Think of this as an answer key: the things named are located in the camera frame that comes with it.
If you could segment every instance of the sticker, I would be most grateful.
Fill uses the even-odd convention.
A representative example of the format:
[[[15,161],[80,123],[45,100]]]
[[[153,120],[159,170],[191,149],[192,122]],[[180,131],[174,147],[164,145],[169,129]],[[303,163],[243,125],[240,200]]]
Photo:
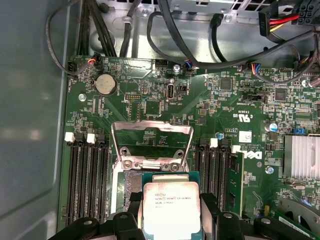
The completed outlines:
[[[279,216],[279,221],[284,223],[285,225],[288,225],[289,227],[293,228],[294,230],[297,230],[298,232],[308,236],[309,238],[311,238],[310,234],[306,233],[305,231],[301,230],[300,228],[296,227],[294,224],[292,224],[291,222],[285,220],[284,218]]]
[[[239,143],[251,143],[251,131],[239,131]]]

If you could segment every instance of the integrated circuit chip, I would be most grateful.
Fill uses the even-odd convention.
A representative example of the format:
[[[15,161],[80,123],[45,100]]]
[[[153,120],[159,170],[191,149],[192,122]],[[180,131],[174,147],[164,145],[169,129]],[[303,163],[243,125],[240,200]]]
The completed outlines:
[[[276,88],[274,94],[274,100],[285,101],[287,99],[287,91],[284,88]]]
[[[232,80],[230,78],[222,78],[220,80],[220,90],[231,91]]]
[[[207,115],[207,109],[200,108],[199,109],[199,115],[200,116],[206,116]]]

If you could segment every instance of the blue connector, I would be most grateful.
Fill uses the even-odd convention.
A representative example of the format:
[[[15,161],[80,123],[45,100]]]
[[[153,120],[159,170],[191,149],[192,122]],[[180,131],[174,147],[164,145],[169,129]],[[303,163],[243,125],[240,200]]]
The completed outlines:
[[[306,134],[306,130],[304,128],[295,128],[293,129],[294,134]]]

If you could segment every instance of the black cable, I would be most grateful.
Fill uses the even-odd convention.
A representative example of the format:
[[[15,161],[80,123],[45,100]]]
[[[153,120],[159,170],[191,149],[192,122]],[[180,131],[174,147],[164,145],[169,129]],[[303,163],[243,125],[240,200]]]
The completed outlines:
[[[78,32],[78,42],[76,47],[76,54],[83,54],[83,37],[84,37],[84,23],[85,23],[85,11],[86,11],[86,3],[82,2],[81,13],[80,13],[80,22],[79,22],[79,32]]]
[[[93,14],[95,15],[96,19],[97,19],[97,22],[98,24],[100,25],[100,28],[101,28],[101,31],[105,37],[105,40],[106,40],[106,44],[108,46],[108,50],[110,52],[110,56],[111,57],[116,57],[117,54],[116,54],[116,50],[115,50],[115,47],[114,47],[114,44],[112,42],[112,39],[111,39],[111,36],[110,36],[110,32],[107,28],[107,25],[103,19],[103,17],[101,16],[101,13],[100,13],[100,10],[99,10],[99,7],[97,5],[97,2],[96,0],[88,0],[88,5],[90,8],[92,8],[92,11],[93,13],[91,12],[91,15],[93,16]]]
[[[227,62],[227,59],[221,53],[220,48],[218,46],[218,41],[217,41],[217,30],[218,30],[218,27],[221,25],[221,22],[223,19],[224,19],[223,14],[218,14],[218,13],[214,14],[210,22],[210,28],[211,28],[211,42],[212,42],[213,50],[216,56],[220,59],[220,61],[224,63],[224,62]]]
[[[273,32],[271,32],[268,36],[266,36],[266,38],[275,44],[282,44],[286,41]],[[297,47],[293,44],[290,44],[288,46],[288,48],[290,48],[290,51],[291,51],[292,55],[294,56],[295,60],[300,61],[300,53],[299,53]]]
[[[84,20],[83,20],[83,37],[82,37],[82,54],[84,56],[89,55],[89,37],[90,37],[90,26],[89,26],[89,8],[87,0],[83,0],[84,4]]]
[[[138,5],[141,2],[142,0],[134,0],[126,16],[132,18],[138,8]],[[121,45],[120,55],[119,55],[121,58],[125,58],[127,55],[130,37],[131,37],[131,29],[132,27],[130,23],[126,23],[124,25],[123,42]]]
[[[178,11],[172,12],[173,15],[177,14],[177,13],[179,13],[179,12]],[[178,60],[178,59],[174,59],[173,57],[164,54],[159,48],[157,48],[157,46],[155,45],[155,43],[151,39],[152,23],[153,23],[153,20],[154,20],[155,16],[161,16],[161,12],[155,11],[155,12],[151,13],[150,16],[149,16],[149,19],[148,19],[148,23],[146,25],[146,39],[148,40],[148,43],[149,43],[150,47],[157,54],[159,54],[161,57],[163,57],[166,60],[169,60],[169,61],[177,63],[177,64],[185,64],[184,61],[181,61],[181,60]]]
[[[314,36],[314,52],[313,52],[313,56],[312,56],[312,59],[311,61],[305,66],[305,68],[298,74],[296,75],[295,77],[289,79],[289,80],[285,80],[285,81],[274,81],[274,80],[269,80],[269,79],[266,79],[264,78],[263,76],[260,76],[259,74],[255,74],[256,78],[259,79],[259,80],[262,80],[268,84],[289,84],[291,82],[294,82],[294,81],[297,81],[299,80],[299,78],[301,78],[309,69],[310,67],[312,66],[312,64],[314,64],[316,58],[317,58],[317,44],[318,44],[318,37],[317,35]]]
[[[105,56],[108,57],[108,56],[110,56],[110,53],[109,53],[107,40],[106,40],[105,35],[104,35],[103,31],[102,31],[102,28],[101,28],[101,26],[99,24],[97,15],[96,15],[96,13],[94,11],[94,7],[93,7],[93,5],[95,5],[96,3],[91,1],[91,0],[88,0],[87,4],[88,4],[88,8],[89,8],[93,23],[94,23],[95,28],[96,28],[96,32],[98,33],[98,37],[99,37],[99,41],[100,41],[101,46],[102,46],[103,53],[104,53]]]
[[[45,38],[46,38],[46,43],[48,45],[48,49],[50,52],[50,55],[53,59],[53,61],[55,62],[55,64],[65,73],[69,74],[69,75],[78,75],[80,73],[82,73],[90,64],[86,63],[85,65],[83,65],[78,71],[69,71],[67,69],[64,68],[64,66],[62,66],[62,64],[59,62],[56,53],[54,51],[53,45],[52,45],[52,41],[51,41],[51,35],[50,35],[50,24],[51,24],[51,20],[52,18],[60,11],[67,9],[68,7],[71,7],[73,4],[77,3],[79,0],[70,0],[68,1],[66,4],[62,5],[61,7],[57,8],[56,10],[54,10],[51,14],[49,14],[49,16],[46,19],[45,22]]]
[[[305,32],[301,35],[295,36],[282,44],[278,44],[274,47],[271,47],[268,50],[265,50],[263,52],[257,53],[252,56],[248,56],[248,57],[244,57],[244,58],[241,58],[238,60],[234,60],[234,61],[217,62],[217,63],[199,62],[193,56],[193,54],[190,52],[186,43],[182,39],[182,37],[177,29],[177,26],[171,16],[170,8],[169,8],[167,0],[158,0],[158,4],[159,4],[159,8],[161,10],[161,14],[163,16],[163,19],[166,23],[166,26],[167,26],[169,33],[170,33],[172,39],[174,40],[175,44],[183,52],[183,54],[186,55],[186,57],[192,62],[193,65],[195,65],[196,67],[201,68],[201,69],[223,69],[223,68],[229,68],[229,67],[236,66],[236,65],[242,65],[242,64],[245,64],[248,62],[250,63],[255,60],[264,58],[264,57],[266,57],[266,56],[268,56],[268,55],[270,55],[270,54],[278,51],[279,49],[282,49],[290,44],[311,38],[315,35],[315,33],[313,31],[308,31],[308,32]]]

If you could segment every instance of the ram slot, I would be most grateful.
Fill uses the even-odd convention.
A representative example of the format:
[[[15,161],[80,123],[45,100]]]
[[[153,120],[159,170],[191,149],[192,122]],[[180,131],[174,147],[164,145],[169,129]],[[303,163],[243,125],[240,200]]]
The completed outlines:
[[[217,153],[217,148],[212,148],[209,156],[208,193],[213,193],[213,195],[217,197],[219,189],[219,154]]]
[[[90,189],[89,189],[89,200],[88,200],[88,206],[89,206],[89,217],[91,218],[97,218],[98,211],[96,210],[96,199],[98,198],[98,147],[93,148],[93,154],[91,158],[91,165],[90,165]]]
[[[82,168],[82,193],[81,193],[81,217],[87,217],[89,215],[88,202],[90,195],[89,180],[90,180],[90,164],[92,159],[93,146],[88,144],[85,151],[85,156],[83,159]]]
[[[74,221],[75,216],[75,187],[77,174],[77,157],[78,146],[72,145],[70,150],[70,165],[69,165],[69,183],[68,183],[68,199],[67,199],[67,220],[66,224],[70,225]]]
[[[100,149],[101,152],[101,168],[100,168],[100,196],[99,196],[99,217],[100,223],[104,223],[107,219],[108,204],[107,204],[107,181],[108,181],[108,148]]]
[[[219,151],[219,180],[218,180],[218,203],[221,211],[225,210],[227,185],[228,185],[228,162],[230,149],[222,148]]]
[[[207,189],[207,183],[208,183],[208,178],[207,178],[207,147],[200,146],[197,148],[196,151],[196,171],[199,172],[199,183],[200,183],[200,190],[202,193],[206,193]]]
[[[78,156],[77,156],[77,167],[76,167],[76,219],[82,217],[82,206],[84,205],[84,196],[83,196],[83,178],[84,178],[84,161],[87,155],[87,144],[85,143],[82,146],[78,147]]]

